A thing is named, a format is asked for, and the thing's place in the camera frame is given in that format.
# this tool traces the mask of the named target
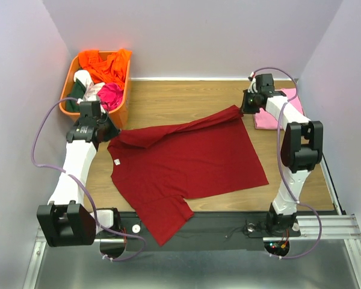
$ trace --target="clothing pile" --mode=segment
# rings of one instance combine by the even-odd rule
[[[102,111],[112,111],[122,104],[127,64],[131,51],[121,49],[103,60],[98,50],[79,53],[79,69],[73,76],[75,82],[68,97],[83,101],[101,101]],[[78,113],[79,105],[67,101],[66,111]]]

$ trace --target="orange laundry basket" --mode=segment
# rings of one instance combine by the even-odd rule
[[[99,51],[100,57],[103,60],[107,59],[107,55],[116,52],[116,51]],[[67,95],[70,94],[73,87],[73,75],[76,71],[78,71],[79,65],[79,57],[76,56],[72,62],[70,69],[68,71],[68,75],[66,78],[66,82],[64,83],[63,92],[61,93],[60,99],[66,98]],[[127,123],[128,118],[128,96],[130,92],[130,61],[127,64],[127,74],[126,74],[126,82],[125,82],[125,90],[123,92],[123,100],[122,103],[114,110],[108,112],[110,119],[114,122],[115,126],[118,128],[123,128]],[[79,113],[70,113],[66,111],[66,102],[60,102],[59,104],[60,110],[68,115],[73,121],[79,118]]]

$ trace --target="folded pink cloth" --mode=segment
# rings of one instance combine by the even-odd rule
[[[102,89],[97,93],[98,97],[102,102],[107,104],[102,104],[104,109],[107,111],[114,110],[122,104],[123,100],[123,89],[119,87],[116,83],[110,82],[103,85]]]
[[[295,89],[281,89],[288,99],[295,95]],[[303,113],[301,102],[299,98],[295,98],[290,102],[300,113]],[[254,115],[254,125],[256,129],[277,129],[278,121],[270,113],[267,113],[263,108],[259,113]]]

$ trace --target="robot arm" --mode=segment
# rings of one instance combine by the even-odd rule
[[[241,112],[255,114],[263,108],[278,120],[287,101],[283,92],[275,91],[272,74],[261,74],[251,78],[250,87],[244,91]],[[280,150],[282,174],[292,194],[299,200],[306,178],[322,159],[323,126],[321,122],[302,115],[289,103],[283,110],[281,126],[285,130]],[[308,142],[301,143],[302,138]],[[268,212],[269,230],[291,228],[296,212],[297,203],[282,181]]]
[[[93,213],[84,208],[84,192],[67,174],[85,185],[99,143],[111,140],[120,132],[108,113],[102,113],[99,101],[81,102],[79,112],[79,119],[67,133],[65,173],[61,173],[48,204],[37,210],[39,224],[52,247],[94,242],[100,228],[95,224]],[[113,210],[97,210],[98,220],[107,228],[114,225],[114,214]]]

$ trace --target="white cloth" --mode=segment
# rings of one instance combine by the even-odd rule
[[[97,93],[102,89],[103,85],[105,85],[105,83],[100,82],[88,88],[87,91],[84,93],[83,100],[99,101],[100,98],[97,96]]]
[[[73,81],[76,82],[77,79],[80,80],[87,90],[94,85],[90,73],[86,70],[76,71],[73,75]]]
[[[83,96],[83,101],[99,101],[100,97],[97,96],[97,93],[102,89],[104,82],[100,82],[94,85],[91,75],[86,70],[78,70],[73,75],[73,81],[79,80],[86,88],[86,91]],[[100,105],[100,110],[105,113],[105,109]]]

